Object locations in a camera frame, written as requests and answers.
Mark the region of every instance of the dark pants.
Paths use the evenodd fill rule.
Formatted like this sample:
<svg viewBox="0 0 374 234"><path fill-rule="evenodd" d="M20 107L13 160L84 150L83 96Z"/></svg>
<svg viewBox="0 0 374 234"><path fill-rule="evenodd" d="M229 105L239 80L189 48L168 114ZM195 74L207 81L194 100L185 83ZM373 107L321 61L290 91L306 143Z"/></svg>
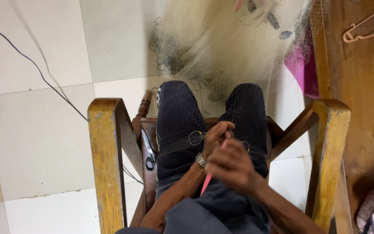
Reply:
<svg viewBox="0 0 374 234"><path fill-rule="evenodd" d="M183 81L164 82L158 91L157 140L158 180L186 173L199 152L198 145L189 141L194 131L206 132L199 106L188 85ZM226 101L226 112L219 121L236 125L234 138L249 148L255 170L263 177L268 175L266 165L266 113L262 89L256 84L240 84Z"/></svg>

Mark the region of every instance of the wooden chair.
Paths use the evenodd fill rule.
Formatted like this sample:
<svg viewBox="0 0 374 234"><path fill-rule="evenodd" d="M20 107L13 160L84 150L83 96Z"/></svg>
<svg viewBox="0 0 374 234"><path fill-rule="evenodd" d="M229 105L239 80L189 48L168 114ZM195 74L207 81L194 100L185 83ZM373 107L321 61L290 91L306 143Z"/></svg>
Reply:
<svg viewBox="0 0 374 234"><path fill-rule="evenodd" d="M113 234L127 226L122 149L144 182L131 226L139 226L155 202L156 169L150 172L143 167L149 153L140 140L143 129L153 150L158 152L154 140L157 119L146 118L150 102L151 92L147 90L132 122L121 98L96 98L89 106L101 234ZM268 167L294 141L319 123L305 213L326 232L330 227L350 115L351 110L340 101L319 99L309 104L286 130L267 117ZM209 129L217 123L217 118L206 118L205 123Z"/></svg>

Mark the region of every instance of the chair armrest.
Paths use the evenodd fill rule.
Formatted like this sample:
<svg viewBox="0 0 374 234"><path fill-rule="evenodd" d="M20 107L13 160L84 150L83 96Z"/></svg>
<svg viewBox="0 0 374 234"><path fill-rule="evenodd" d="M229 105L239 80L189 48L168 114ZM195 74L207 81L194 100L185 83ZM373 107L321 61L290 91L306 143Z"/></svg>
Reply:
<svg viewBox="0 0 374 234"><path fill-rule="evenodd" d="M127 226L122 149L140 177L142 156L121 98L96 98L88 108L101 234Z"/></svg>
<svg viewBox="0 0 374 234"><path fill-rule="evenodd" d="M325 232L330 227L351 110L334 99L314 100L273 146L272 160L319 122L305 213Z"/></svg>

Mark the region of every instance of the hand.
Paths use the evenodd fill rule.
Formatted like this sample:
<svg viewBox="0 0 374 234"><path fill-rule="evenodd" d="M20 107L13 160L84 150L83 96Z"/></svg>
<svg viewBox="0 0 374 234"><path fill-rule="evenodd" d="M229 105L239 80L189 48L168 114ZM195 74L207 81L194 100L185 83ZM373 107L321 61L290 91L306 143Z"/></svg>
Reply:
<svg viewBox="0 0 374 234"><path fill-rule="evenodd" d="M207 160L215 148L221 147L225 139L233 138L232 129L235 125L229 121L220 121L212 127L205 136L205 146L202 157Z"/></svg>
<svg viewBox="0 0 374 234"><path fill-rule="evenodd" d="M226 140L207 160L207 173L237 192L254 195L268 186L258 174L241 141Z"/></svg>

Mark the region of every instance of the wristwatch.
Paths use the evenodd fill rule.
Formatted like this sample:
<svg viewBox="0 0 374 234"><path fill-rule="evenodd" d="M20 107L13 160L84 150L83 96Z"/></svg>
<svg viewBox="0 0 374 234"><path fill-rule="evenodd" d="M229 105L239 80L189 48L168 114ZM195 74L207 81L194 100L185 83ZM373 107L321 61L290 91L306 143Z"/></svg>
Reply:
<svg viewBox="0 0 374 234"><path fill-rule="evenodd" d="M207 165L207 160L205 160L203 157L202 157L202 152L200 152L197 156L196 156L196 162L199 163L200 166L202 167L205 167Z"/></svg>

